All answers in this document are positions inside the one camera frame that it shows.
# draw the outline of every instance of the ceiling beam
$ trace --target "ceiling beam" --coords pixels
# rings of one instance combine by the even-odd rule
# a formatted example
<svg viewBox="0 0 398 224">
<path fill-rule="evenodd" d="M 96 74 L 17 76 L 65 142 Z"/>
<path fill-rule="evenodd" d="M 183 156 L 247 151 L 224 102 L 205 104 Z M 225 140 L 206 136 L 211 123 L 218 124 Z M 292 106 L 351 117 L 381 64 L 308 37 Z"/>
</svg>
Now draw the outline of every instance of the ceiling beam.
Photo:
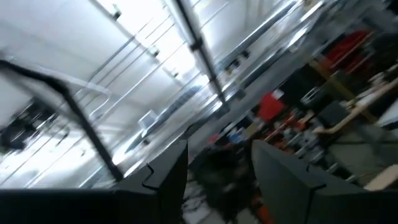
<svg viewBox="0 0 398 224">
<path fill-rule="evenodd" d="M 222 87 L 217 79 L 217 74 L 213 65 L 213 60 L 210 57 L 208 47 L 205 39 L 201 34 L 201 29 L 197 21 L 197 17 L 188 0 L 165 0 L 166 5 L 172 13 L 175 23 L 182 31 L 182 34 L 190 46 L 197 64 L 201 70 L 207 75 L 211 87 L 214 89 L 218 99 L 222 104 L 228 108 Z"/>
</svg>

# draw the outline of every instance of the red object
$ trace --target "red object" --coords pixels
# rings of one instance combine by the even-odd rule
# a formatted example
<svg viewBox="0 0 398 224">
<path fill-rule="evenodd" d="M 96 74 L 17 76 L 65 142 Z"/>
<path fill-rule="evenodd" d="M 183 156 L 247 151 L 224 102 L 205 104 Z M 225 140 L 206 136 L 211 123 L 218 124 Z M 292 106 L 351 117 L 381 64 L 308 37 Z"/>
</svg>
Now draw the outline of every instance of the red object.
<svg viewBox="0 0 398 224">
<path fill-rule="evenodd" d="M 341 65 L 341 61 L 345 61 L 347 59 L 349 63 L 346 65 L 342 65 L 340 69 L 343 69 L 346 73 L 352 73 L 355 68 L 358 68 L 358 66 L 366 64 L 366 59 L 361 54 L 353 52 L 359 46 L 362 46 L 362 44 L 370 36 L 370 34 L 371 33 L 368 30 L 359 30 L 353 32 L 350 35 L 347 35 L 341 42 L 336 44 L 336 46 L 325 55 L 326 60 L 323 60 L 322 64 L 326 66 L 326 68 L 333 70 L 333 68 L 338 64 Z"/>
<path fill-rule="evenodd" d="M 368 30 L 359 30 L 347 35 L 336 47 L 334 47 L 326 56 L 328 61 L 331 63 L 330 66 L 334 66 L 342 57 L 352 51 L 359 44 L 363 43 L 366 37 L 370 34 Z"/>
<path fill-rule="evenodd" d="M 257 116 L 264 121 L 270 121 L 282 112 L 284 108 L 285 105 L 270 92 L 262 97 Z"/>
</svg>

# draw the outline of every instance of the ceiling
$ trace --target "ceiling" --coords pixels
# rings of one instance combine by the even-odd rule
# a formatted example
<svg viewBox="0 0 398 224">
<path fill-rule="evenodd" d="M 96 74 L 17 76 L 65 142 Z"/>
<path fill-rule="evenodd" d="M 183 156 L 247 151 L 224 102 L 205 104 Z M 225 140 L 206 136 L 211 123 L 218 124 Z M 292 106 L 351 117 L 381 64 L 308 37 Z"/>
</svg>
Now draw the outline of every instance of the ceiling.
<svg viewBox="0 0 398 224">
<path fill-rule="evenodd" d="M 287 2 L 191 0 L 215 63 Z M 113 4 L 122 12 L 116 22 L 110 16 L 115 11 Z M 304 12 L 304 7 L 298 7 L 292 15 L 302 16 Z M 274 26 L 249 49 L 251 57 L 234 71 L 237 76 L 262 55 L 275 37 L 286 32 L 289 24 L 294 24 L 289 20 L 293 16 Z M 158 116 L 187 89 L 202 86 L 161 127 L 159 132 L 168 134 L 157 136 L 150 147 L 135 150 L 135 159 L 122 165 L 124 171 L 134 170 L 137 161 L 142 162 L 142 155 L 150 151 L 148 148 L 153 150 L 155 145 L 174 140 L 196 114 L 202 113 L 206 103 L 217 100 L 161 0 L 3 0 L 0 32 L 0 49 L 4 55 L 11 55 L 14 63 L 46 69 L 78 93 L 76 98 L 110 149 L 128 144 L 119 144 L 122 139 L 134 139 L 132 136 L 141 131 L 139 120 L 148 112 Z M 32 95 L 0 78 L 0 90 L 12 96 L 0 99 L 7 105 L 0 113 L 0 122 L 6 124 Z M 231 80 L 231 76 L 224 77 L 223 84 Z M 26 85 L 50 102 L 61 104 L 60 98 L 42 85 Z M 81 130 L 76 125 L 71 127 L 73 134 L 59 146 L 53 133 L 62 130 L 52 128 L 25 151 L 3 157 L 1 187 L 79 187 L 102 162 Z"/>
</svg>

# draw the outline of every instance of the black metal frame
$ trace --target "black metal frame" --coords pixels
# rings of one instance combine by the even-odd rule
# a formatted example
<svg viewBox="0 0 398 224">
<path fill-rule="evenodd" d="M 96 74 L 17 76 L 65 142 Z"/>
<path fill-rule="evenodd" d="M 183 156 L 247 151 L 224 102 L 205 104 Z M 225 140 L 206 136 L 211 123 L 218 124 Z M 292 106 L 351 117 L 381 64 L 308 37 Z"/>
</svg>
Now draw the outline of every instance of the black metal frame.
<svg viewBox="0 0 398 224">
<path fill-rule="evenodd" d="M 61 81 L 49 75 L 45 75 L 39 72 L 35 72 L 21 66 L 15 65 L 5 60 L 0 60 L 0 68 L 7 68 L 18 75 L 26 78 L 33 79 L 38 82 L 45 83 L 50 88 L 58 92 L 63 99 L 67 102 L 70 109 L 76 114 L 78 124 L 81 126 L 85 133 L 93 143 L 95 149 L 97 150 L 99 156 L 101 156 L 102 160 L 104 161 L 106 167 L 114 177 L 116 182 L 120 182 L 123 180 L 123 173 L 120 169 L 113 163 L 111 155 L 109 155 L 108 150 L 101 142 L 101 139 L 96 134 L 94 128 L 88 121 L 87 117 L 85 116 L 84 112 L 81 110 L 79 104 L 73 99 L 72 95 L 70 94 L 69 89 L 67 86 Z"/>
</svg>

